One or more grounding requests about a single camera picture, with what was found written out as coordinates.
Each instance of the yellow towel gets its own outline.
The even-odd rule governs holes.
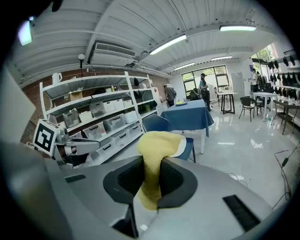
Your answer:
[[[147,132],[139,140],[137,150],[143,156],[145,179],[138,191],[143,206],[149,210],[157,209],[161,198],[159,187],[160,162],[164,157],[176,153],[181,136],[168,132]]]

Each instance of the ceiling light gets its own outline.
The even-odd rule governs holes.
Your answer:
[[[179,69],[182,69],[182,68],[186,68],[186,67],[192,66],[192,65],[195,65],[195,63],[192,62],[192,63],[186,64],[186,65],[183,65],[183,66],[181,66],[181,67],[177,67],[177,68],[175,68],[175,71],[176,71],[176,70],[179,70]]]
[[[225,25],[220,26],[220,31],[254,31],[255,26],[252,25]]]
[[[24,22],[20,27],[18,37],[22,46],[32,42],[29,21]]]
[[[165,43],[164,45],[162,45],[162,46],[160,46],[160,47],[154,49],[153,51],[150,52],[150,55],[154,55],[154,54],[160,52],[161,50],[163,50],[163,49],[165,49],[165,48],[167,48],[167,47],[169,47],[169,46],[171,46],[171,45],[173,45],[173,44],[175,44],[175,43],[177,43],[177,42],[180,42],[180,41],[182,41],[182,40],[184,40],[184,39],[187,39],[187,36],[186,36],[186,35],[182,35],[182,36],[180,36],[180,37],[177,37],[177,38],[175,38],[175,39],[173,39],[173,40],[171,40],[171,41]]]
[[[229,58],[233,58],[232,56],[224,56],[224,57],[217,57],[217,58],[212,58],[211,60],[220,60],[220,59],[229,59]]]

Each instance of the blue chair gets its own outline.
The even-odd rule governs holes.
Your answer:
[[[167,132],[169,129],[169,121],[156,114],[151,114],[148,117],[145,117],[142,120],[142,123],[147,132],[150,131]],[[195,163],[196,157],[195,157],[195,149],[194,149],[194,140],[193,138],[188,138],[188,137],[186,139],[187,139],[187,144],[186,144],[186,148],[184,149],[184,152],[176,158],[187,161],[189,155],[193,151],[193,157]]]

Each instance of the table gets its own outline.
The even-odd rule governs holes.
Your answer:
[[[283,120],[285,121],[283,131],[282,131],[282,135],[283,135],[283,133],[285,132],[285,127],[286,127],[287,121],[291,121],[293,119],[291,116],[289,116],[289,110],[290,109],[297,109],[297,111],[298,111],[298,109],[300,109],[300,105],[297,104],[297,103],[286,101],[286,100],[274,100],[274,103],[275,103],[275,108],[276,108],[276,114],[275,114],[273,120],[275,119],[276,115],[278,115],[280,118],[282,118],[282,121]],[[277,113],[276,104],[281,105],[281,106],[284,107],[284,112],[283,113],[280,113],[280,112]]]
[[[204,153],[205,129],[209,136],[208,127],[214,123],[203,99],[188,101],[186,105],[172,106],[163,111],[161,117],[169,121],[169,131],[201,130],[200,153]]]
[[[263,118],[262,121],[266,121],[266,115],[267,115],[267,98],[271,98],[271,109],[270,112],[272,111],[273,108],[273,98],[277,98],[278,95],[274,93],[269,93],[269,92],[254,92],[253,97],[264,97],[264,113],[263,113]]]
[[[233,113],[233,114],[235,114],[233,95],[238,94],[238,93],[237,92],[218,92],[217,94],[222,97],[222,99],[221,99],[221,111],[223,111],[223,114],[224,113]],[[230,110],[225,110],[225,96],[228,96],[228,95],[229,95],[229,102],[230,102]]]

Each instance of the blue tablecloth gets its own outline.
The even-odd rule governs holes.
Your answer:
[[[214,123],[202,99],[189,101],[182,106],[173,105],[163,111],[161,116],[170,122],[169,131],[206,128],[206,135],[209,136],[208,126]]]

